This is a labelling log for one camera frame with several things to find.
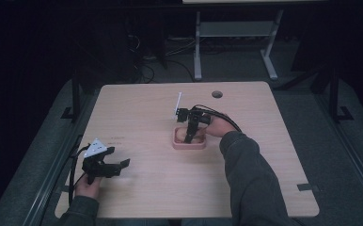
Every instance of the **hand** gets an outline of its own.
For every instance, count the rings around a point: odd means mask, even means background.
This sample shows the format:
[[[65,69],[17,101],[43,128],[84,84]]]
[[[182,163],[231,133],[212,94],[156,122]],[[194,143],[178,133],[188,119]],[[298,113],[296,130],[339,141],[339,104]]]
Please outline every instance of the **hand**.
[[[191,140],[191,143],[202,143],[203,141],[203,136],[204,134],[199,134],[198,131],[197,133],[193,136],[193,139]],[[176,131],[176,139],[180,142],[184,142],[185,137],[187,136],[187,128],[186,127],[182,127],[179,128],[178,131]]]
[[[87,183],[87,177],[87,174],[83,175],[79,182],[76,183],[75,196],[86,196],[97,200],[102,177],[96,177],[91,185]]]
[[[236,131],[234,126],[219,117],[211,116],[211,123],[206,128],[201,129],[199,133],[214,137],[223,137],[230,131]]]

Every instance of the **gray sleeve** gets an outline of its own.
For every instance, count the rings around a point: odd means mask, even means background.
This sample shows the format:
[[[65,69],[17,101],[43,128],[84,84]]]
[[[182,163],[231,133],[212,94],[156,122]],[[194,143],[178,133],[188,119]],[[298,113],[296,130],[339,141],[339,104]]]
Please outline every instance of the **gray sleeve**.
[[[68,211],[61,216],[56,226],[94,225],[99,210],[99,203],[89,197],[75,196]]]
[[[220,141],[233,225],[291,225],[278,179],[258,143],[232,131]]]

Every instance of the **black device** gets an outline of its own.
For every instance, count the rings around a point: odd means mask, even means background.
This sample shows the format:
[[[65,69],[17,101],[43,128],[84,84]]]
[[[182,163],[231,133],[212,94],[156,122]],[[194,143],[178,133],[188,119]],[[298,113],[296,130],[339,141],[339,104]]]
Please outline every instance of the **black device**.
[[[198,131],[200,122],[208,125],[211,123],[211,115],[228,121],[237,131],[241,132],[240,127],[238,127],[229,116],[204,105],[195,105],[190,110],[187,108],[178,108],[176,110],[176,115],[178,116],[177,122],[185,122],[188,120],[187,135],[184,139],[184,143],[191,143],[191,140],[193,140],[194,135]]]
[[[119,164],[105,164],[104,158],[115,151],[114,147],[105,147],[98,139],[95,139],[91,144],[79,150],[72,156],[72,165],[70,173],[70,185],[69,185],[69,204],[71,205],[73,200],[73,190],[75,186],[74,176],[76,170],[76,163],[79,154],[82,151],[85,153],[85,159],[83,161],[82,170],[84,174],[87,174],[87,183],[91,185],[96,177],[110,178],[113,176],[120,176],[122,169],[129,167],[131,161],[130,158],[121,161]]]
[[[113,176],[119,176],[122,169],[129,167],[129,163],[131,161],[130,158],[121,161],[119,164],[104,163],[103,160],[105,156],[113,153],[114,150],[114,147],[109,147],[105,152],[85,158],[85,160],[83,161],[82,170],[88,176],[87,182],[89,185],[94,182],[94,178],[96,177],[110,178]]]

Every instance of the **person's left hand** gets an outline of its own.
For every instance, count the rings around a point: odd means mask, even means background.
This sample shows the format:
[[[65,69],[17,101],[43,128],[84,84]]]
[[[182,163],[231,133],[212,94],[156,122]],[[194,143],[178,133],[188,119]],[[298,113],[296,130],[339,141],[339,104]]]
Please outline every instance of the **person's left hand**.
[[[75,196],[87,196],[97,200],[102,177],[96,177],[91,185],[87,183],[87,177],[87,174],[83,175],[79,182],[76,183]]]

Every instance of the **person's right hand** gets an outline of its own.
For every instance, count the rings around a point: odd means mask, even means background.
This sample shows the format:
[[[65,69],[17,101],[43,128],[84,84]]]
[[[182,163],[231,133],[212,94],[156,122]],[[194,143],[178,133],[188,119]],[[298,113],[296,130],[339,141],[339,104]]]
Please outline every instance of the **person's right hand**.
[[[203,128],[200,133],[205,133],[214,137],[223,137],[230,131],[236,131],[234,126],[221,118],[211,116],[211,123],[206,128]]]

